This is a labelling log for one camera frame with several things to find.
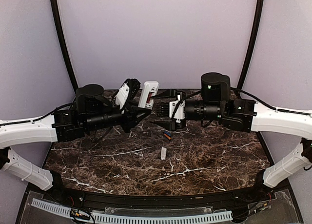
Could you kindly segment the white battery cover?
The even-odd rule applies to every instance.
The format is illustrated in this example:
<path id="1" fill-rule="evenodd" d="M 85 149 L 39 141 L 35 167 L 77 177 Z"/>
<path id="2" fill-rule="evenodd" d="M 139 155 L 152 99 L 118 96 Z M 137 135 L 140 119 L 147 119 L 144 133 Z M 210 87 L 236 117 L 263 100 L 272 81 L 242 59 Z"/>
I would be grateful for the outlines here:
<path id="1" fill-rule="evenodd" d="M 163 160 L 166 160 L 166 154 L 167 154 L 167 148 L 165 147 L 162 147 L 161 148 L 161 154 L 160 154 L 160 159 L 163 161 Z"/>

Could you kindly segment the white remote control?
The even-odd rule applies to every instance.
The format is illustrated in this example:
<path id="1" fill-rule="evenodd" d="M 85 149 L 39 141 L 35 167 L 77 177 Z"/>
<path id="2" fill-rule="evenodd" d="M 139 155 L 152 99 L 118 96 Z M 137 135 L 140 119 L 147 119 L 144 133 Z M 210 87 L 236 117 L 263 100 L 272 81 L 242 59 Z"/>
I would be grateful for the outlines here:
<path id="1" fill-rule="evenodd" d="M 143 85 L 138 107 L 152 109 L 154 105 L 154 100 L 152 99 L 152 97 L 157 94 L 158 88 L 159 82 L 146 81 Z"/>

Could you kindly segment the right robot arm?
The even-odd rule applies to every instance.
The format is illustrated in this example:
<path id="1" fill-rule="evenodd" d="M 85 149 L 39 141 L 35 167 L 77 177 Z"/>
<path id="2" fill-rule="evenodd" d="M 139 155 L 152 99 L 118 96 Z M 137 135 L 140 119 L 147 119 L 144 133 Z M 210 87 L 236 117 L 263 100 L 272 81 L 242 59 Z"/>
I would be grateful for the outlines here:
<path id="1" fill-rule="evenodd" d="M 203 128 L 217 121 L 225 128 L 240 132 L 265 131 L 301 137 L 300 143 L 287 156 L 258 173 L 256 185 L 249 190 L 249 198 L 258 202 L 267 195 L 268 188 L 276 187 L 300 169 L 311 169 L 312 112 L 271 106 L 254 95 L 251 99 L 232 100 L 232 90 L 242 93 L 241 89 L 230 86 L 228 76 L 205 73 L 201 76 L 201 90 L 195 93 L 201 96 L 199 100 L 192 100 L 192 95 L 177 90 L 156 95 L 156 99 L 176 100 L 157 104 L 156 115 L 160 120 L 154 124 L 176 131 L 184 128 L 187 121 L 199 121 Z"/>

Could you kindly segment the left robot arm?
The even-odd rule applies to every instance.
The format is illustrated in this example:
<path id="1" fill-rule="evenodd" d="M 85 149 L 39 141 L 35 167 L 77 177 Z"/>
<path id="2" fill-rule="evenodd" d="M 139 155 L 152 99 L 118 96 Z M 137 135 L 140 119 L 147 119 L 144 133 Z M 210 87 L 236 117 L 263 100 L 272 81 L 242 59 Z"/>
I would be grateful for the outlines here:
<path id="1" fill-rule="evenodd" d="M 70 142 L 92 131 L 117 125 L 128 133 L 151 113 L 150 109 L 129 103 L 137 91 L 138 85 L 126 87 L 126 101 L 120 107 L 104 97 L 102 86 L 89 84 L 76 90 L 74 102 L 57 107 L 42 117 L 1 121 L 1 171 L 9 172 L 44 191 L 49 190 L 57 202 L 65 202 L 69 192 L 62 187 L 61 176 L 22 158 L 11 146 L 36 142 Z"/>

